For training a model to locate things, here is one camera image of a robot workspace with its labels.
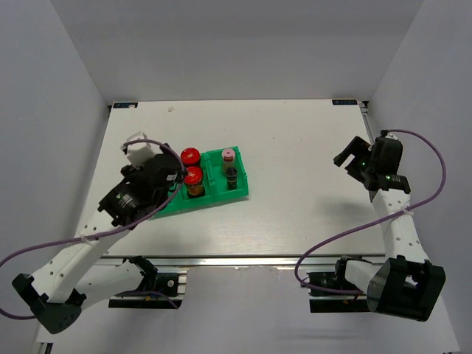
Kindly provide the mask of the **red-lid sauce jar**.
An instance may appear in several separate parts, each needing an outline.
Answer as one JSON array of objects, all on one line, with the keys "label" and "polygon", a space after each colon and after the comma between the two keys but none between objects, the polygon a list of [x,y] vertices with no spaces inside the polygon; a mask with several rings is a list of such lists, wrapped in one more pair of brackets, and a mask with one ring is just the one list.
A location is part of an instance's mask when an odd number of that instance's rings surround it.
[{"label": "red-lid sauce jar", "polygon": [[201,165],[201,154],[194,147],[183,149],[180,158],[185,167],[199,167]]},{"label": "red-lid sauce jar", "polygon": [[203,177],[204,174],[200,167],[191,166],[187,168],[184,184],[189,198],[199,198],[205,194]]}]

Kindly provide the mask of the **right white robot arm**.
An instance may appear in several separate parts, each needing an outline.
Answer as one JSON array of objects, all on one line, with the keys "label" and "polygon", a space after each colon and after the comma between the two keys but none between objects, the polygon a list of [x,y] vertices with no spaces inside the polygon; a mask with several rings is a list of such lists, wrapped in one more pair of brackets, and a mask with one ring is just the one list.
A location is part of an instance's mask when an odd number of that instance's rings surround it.
[{"label": "right white robot arm", "polygon": [[336,263],[333,284],[342,294],[362,291],[374,313],[425,322],[445,284],[445,271],[432,264],[418,237],[411,188],[407,177],[398,174],[402,154],[401,142],[390,136],[379,136],[373,144],[356,136],[334,158],[336,166],[352,158],[345,169],[369,192],[381,219],[386,261],[376,266],[343,256]]}]

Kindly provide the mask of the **pink-cap spice shaker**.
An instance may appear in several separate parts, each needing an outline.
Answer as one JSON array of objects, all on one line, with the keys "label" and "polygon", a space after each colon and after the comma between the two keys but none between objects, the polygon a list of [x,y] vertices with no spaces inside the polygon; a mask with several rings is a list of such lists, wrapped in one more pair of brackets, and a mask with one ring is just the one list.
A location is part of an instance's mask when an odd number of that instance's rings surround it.
[{"label": "pink-cap spice shaker", "polygon": [[226,148],[222,151],[221,157],[223,161],[221,171],[225,174],[229,168],[234,167],[236,152],[232,148]]}]

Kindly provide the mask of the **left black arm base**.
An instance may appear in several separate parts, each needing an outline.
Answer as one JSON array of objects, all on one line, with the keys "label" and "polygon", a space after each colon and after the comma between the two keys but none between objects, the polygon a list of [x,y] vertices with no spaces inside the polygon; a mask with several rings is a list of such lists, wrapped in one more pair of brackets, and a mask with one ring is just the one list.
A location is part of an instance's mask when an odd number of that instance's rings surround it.
[{"label": "left black arm base", "polygon": [[123,261],[139,269],[142,280],[138,287],[109,299],[109,308],[178,310],[183,302],[183,274],[162,272],[144,257],[128,257]]}]

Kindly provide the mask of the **black-cap pepper grinder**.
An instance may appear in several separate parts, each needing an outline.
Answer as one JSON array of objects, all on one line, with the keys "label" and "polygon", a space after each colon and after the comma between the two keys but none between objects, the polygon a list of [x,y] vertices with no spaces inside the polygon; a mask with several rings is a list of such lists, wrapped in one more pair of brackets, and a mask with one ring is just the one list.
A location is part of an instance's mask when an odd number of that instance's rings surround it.
[{"label": "black-cap pepper grinder", "polygon": [[225,172],[226,186],[228,190],[237,189],[238,171],[235,167],[229,167]]}]

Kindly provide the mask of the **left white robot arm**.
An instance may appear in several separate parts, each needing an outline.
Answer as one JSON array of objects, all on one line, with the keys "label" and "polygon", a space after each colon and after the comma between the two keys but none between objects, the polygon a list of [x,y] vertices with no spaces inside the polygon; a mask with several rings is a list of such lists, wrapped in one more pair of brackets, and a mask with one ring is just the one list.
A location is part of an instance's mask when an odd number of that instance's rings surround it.
[{"label": "left white robot arm", "polygon": [[46,265],[12,281],[49,333],[63,332],[86,308],[109,297],[158,294],[158,271],[142,256],[127,257],[100,277],[84,277],[115,243],[162,211],[181,189],[187,171],[179,155],[167,144],[154,153],[154,144],[151,139],[124,143],[130,163],[121,169],[123,179],[99,202],[80,235]]}]

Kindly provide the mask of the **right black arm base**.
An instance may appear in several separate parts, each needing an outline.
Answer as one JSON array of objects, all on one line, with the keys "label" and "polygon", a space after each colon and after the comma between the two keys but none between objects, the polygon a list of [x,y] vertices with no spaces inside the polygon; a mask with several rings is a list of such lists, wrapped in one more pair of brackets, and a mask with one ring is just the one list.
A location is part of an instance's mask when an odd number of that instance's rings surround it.
[{"label": "right black arm base", "polygon": [[368,313],[365,295],[344,276],[349,261],[361,261],[372,265],[362,256],[342,256],[336,261],[333,271],[308,272],[303,279],[309,288],[311,313]]}]

